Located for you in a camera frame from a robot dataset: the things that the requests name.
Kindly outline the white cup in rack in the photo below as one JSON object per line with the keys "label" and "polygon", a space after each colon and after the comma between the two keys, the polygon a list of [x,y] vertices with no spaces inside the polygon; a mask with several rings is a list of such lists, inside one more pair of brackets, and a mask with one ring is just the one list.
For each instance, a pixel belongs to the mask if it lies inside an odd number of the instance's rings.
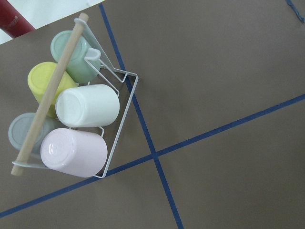
{"label": "white cup in rack", "polygon": [[120,102],[111,87],[93,84],[61,92],[55,111],[58,119],[68,127],[107,126],[117,118]]}

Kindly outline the pink cup in rack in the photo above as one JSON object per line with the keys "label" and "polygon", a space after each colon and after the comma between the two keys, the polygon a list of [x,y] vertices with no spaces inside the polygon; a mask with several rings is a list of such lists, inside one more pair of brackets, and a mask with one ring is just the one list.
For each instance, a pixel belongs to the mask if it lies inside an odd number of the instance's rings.
{"label": "pink cup in rack", "polygon": [[100,172],[108,155],[104,139],[96,134],[58,128],[41,144],[41,159],[50,169],[77,177],[92,177]]}

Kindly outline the green cup in rack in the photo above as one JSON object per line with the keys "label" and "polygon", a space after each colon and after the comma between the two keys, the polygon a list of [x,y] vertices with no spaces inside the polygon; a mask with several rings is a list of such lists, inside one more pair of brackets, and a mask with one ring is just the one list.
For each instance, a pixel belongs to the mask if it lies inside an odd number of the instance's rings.
{"label": "green cup in rack", "polygon": [[[51,54],[56,62],[59,61],[71,32],[62,31],[52,39]],[[76,83],[88,83],[98,75],[84,59],[89,48],[91,48],[91,45],[81,36],[66,68],[66,72]]]}

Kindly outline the yellow cup in rack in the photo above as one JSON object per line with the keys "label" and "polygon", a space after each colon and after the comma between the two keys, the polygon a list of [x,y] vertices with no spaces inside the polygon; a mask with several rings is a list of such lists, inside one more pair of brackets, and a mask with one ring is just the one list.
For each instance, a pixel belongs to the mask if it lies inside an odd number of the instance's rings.
{"label": "yellow cup in rack", "polygon": [[[35,65],[28,74],[28,86],[38,103],[41,103],[56,66],[55,62],[42,62]],[[57,97],[62,91],[78,87],[78,85],[67,72],[64,72],[47,116],[57,118],[55,111]]]}

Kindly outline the grey cup in rack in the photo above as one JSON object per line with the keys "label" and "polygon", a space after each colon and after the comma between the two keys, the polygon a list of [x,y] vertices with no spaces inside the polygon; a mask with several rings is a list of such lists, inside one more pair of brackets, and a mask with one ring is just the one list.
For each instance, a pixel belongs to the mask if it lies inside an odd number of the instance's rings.
{"label": "grey cup in rack", "polygon": [[[21,114],[16,117],[10,124],[8,130],[8,138],[12,146],[17,150],[21,149],[35,115],[35,113]],[[51,117],[46,117],[30,156],[35,159],[41,159],[41,144],[45,136],[57,128],[65,127],[66,126],[63,125],[60,121]]]}

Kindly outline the red cylinder bottle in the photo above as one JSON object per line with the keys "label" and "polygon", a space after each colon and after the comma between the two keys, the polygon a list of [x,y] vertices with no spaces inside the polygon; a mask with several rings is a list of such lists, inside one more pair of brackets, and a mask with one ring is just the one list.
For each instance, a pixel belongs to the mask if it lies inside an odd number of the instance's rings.
{"label": "red cylinder bottle", "polygon": [[11,38],[17,38],[35,30],[7,0],[0,0],[0,29]]}

